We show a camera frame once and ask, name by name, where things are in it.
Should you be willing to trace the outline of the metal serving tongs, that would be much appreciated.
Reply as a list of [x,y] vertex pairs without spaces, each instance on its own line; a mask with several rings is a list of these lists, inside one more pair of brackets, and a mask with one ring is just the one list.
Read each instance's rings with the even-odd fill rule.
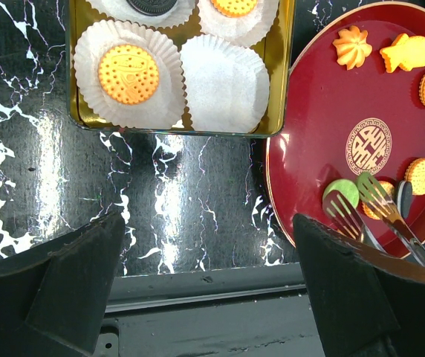
[[[366,206],[395,233],[417,263],[425,267],[425,247],[406,224],[392,197],[386,193],[378,180],[363,172],[357,177],[357,189]],[[340,191],[332,190],[323,200],[322,209],[342,235],[383,250],[356,209]]]

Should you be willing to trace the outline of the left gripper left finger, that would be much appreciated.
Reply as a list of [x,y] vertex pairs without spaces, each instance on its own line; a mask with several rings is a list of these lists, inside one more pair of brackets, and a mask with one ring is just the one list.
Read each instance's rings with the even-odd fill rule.
[[123,247],[109,213],[0,260],[0,356],[92,356]]

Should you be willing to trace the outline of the gold cookie tin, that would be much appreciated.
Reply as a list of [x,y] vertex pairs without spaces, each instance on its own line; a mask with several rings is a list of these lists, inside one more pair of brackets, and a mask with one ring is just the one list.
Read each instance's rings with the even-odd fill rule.
[[[263,40],[251,47],[265,62],[265,67],[270,77],[270,95],[265,115],[250,134],[195,131],[192,128],[191,115],[189,115],[186,109],[181,117],[181,121],[178,121],[171,129],[120,129],[120,126],[114,126],[99,115],[94,114],[93,110],[84,101],[77,86],[74,70],[74,48],[82,32],[88,26],[104,19],[113,18],[99,13],[87,1],[65,2],[68,4],[66,40],[70,46],[68,57],[70,68],[68,72],[67,107],[68,114],[81,128],[142,134],[237,135],[246,138],[269,138],[282,129],[285,116],[288,78],[291,68],[294,1],[279,1],[276,19],[274,19],[271,30]],[[183,25],[173,28],[158,28],[158,30],[167,35],[178,49],[180,49],[181,45],[188,39],[200,35],[200,17],[198,14],[198,10],[193,10],[192,15],[189,16],[189,19]]]

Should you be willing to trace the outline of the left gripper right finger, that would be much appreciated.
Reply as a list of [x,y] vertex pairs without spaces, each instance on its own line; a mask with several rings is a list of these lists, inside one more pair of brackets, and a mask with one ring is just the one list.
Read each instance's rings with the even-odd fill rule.
[[425,356],[425,267],[299,213],[293,235],[327,356]]

